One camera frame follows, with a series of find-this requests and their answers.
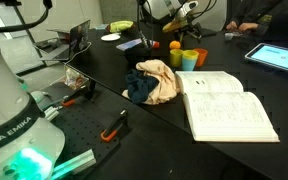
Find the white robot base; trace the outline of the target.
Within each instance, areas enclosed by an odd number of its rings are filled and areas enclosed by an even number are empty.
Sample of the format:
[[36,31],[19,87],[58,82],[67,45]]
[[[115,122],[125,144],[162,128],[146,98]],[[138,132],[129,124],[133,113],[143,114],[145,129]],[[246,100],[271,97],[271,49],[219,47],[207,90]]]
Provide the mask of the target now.
[[0,180],[50,180],[64,144],[0,52]]

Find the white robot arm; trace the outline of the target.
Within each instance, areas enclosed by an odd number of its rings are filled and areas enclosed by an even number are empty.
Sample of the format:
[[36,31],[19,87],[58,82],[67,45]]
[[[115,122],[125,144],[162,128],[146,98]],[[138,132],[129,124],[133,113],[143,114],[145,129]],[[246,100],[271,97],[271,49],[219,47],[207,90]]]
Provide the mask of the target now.
[[188,26],[188,15],[199,6],[198,0],[144,0],[142,7],[154,20],[162,20],[166,16],[173,20],[163,26],[164,33],[176,31]]

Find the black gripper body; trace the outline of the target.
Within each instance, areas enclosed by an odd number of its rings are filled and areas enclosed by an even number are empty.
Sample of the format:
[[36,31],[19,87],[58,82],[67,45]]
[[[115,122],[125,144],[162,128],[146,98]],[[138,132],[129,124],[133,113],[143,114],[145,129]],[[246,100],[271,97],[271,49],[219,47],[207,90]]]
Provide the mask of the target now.
[[164,33],[175,32],[175,31],[185,31],[193,27],[193,16],[185,16],[184,18],[174,19],[173,21],[167,23],[162,31]]

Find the person's hand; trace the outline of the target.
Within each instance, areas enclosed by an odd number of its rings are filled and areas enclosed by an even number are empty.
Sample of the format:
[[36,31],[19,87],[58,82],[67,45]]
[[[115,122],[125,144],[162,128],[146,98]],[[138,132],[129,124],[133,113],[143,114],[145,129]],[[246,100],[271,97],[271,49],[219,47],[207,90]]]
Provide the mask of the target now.
[[258,25],[256,23],[242,23],[237,25],[235,21],[231,21],[227,24],[226,29],[232,32],[246,32],[256,30]]

